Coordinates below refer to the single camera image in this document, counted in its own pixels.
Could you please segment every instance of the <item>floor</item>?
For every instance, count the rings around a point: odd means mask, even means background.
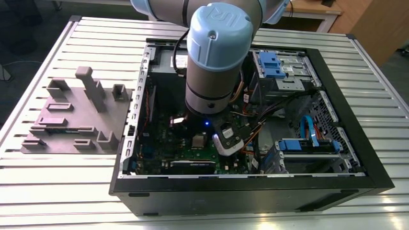
[[[36,1],[36,4],[44,19],[44,22],[38,26],[30,28],[38,47],[33,53],[16,56],[6,51],[6,48],[0,43],[1,64],[22,60],[41,62],[53,46],[70,15],[134,20],[146,19],[146,16],[138,14],[129,6],[64,2],[62,10],[54,11],[49,1]],[[6,6],[4,2],[0,2],[0,13],[4,10],[6,10]],[[6,71],[12,74],[13,79],[9,82],[0,81],[0,127],[12,112],[38,67],[40,63],[33,62],[17,63],[6,66]],[[398,53],[394,53],[387,63],[381,67],[381,70],[403,100],[409,102],[409,55],[402,57]]]

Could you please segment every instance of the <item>aluminum table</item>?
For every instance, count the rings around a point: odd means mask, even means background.
[[[54,78],[81,86],[90,66],[104,87],[134,89],[146,38],[178,39],[162,22],[72,17],[0,131],[0,228],[398,229],[409,226],[409,108],[359,43],[342,34],[261,29],[254,44],[317,48],[395,188],[323,212],[136,217],[108,195],[114,155],[22,154],[21,142]]]

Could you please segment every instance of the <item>ur logo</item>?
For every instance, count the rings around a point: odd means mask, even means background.
[[[231,12],[222,11],[214,7],[209,13],[209,16],[213,20],[225,23],[226,26],[231,27],[237,23],[237,15]]]

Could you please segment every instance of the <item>gray plastic base plate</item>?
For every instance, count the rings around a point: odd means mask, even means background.
[[[105,99],[104,103],[106,105],[106,112],[97,113],[96,108],[92,104],[92,101],[88,99],[84,88],[70,88],[70,90],[64,91],[65,98],[52,98],[48,97],[46,104],[41,109],[40,116],[33,124],[33,127],[38,126],[41,118],[44,120],[50,120],[49,118],[65,118],[66,125],[53,126],[46,125],[46,127],[56,127],[57,130],[62,130],[62,133],[42,133],[33,135],[28,134],[25,141],[40,139],[45,143],[44,146],[38,148],[21,148],[22,153],[36,153],[36,154],[116,154],[117,148],[114,149],[102,149],[97,143],[97,133],[102,132],[102,136],[109,138],[110,132],[113,132],[117,141],[120,142],[122,137],[122,130],[125,126],[126,112],[129,108],[129,100],[126,101],[114,101],[110,89],[104,88]],[[126,93],[132,95],[132,90],[126,89]],[[53,103],[70,103],[73,108],[66,110],[48,110],[49,104]],[[78,127],[94,127],[97,132],[96,134],[90,133],[81,135],[76,129]],[[89,149],[82,146],[84,140],[90,140]]]

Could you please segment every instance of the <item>green circuit board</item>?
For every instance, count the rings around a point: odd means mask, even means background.
[[[141,146],[142,171],[145,175],[160,175],[171,161],[209,161],[215,163],[214,174],[247,173],[249,157],[237,153],[226,158],[218,155],[210,136],[203,148],[191,147],[191,139],[178,138],[169,130],[166,116],[158,118],[157,134],[150,144]]]

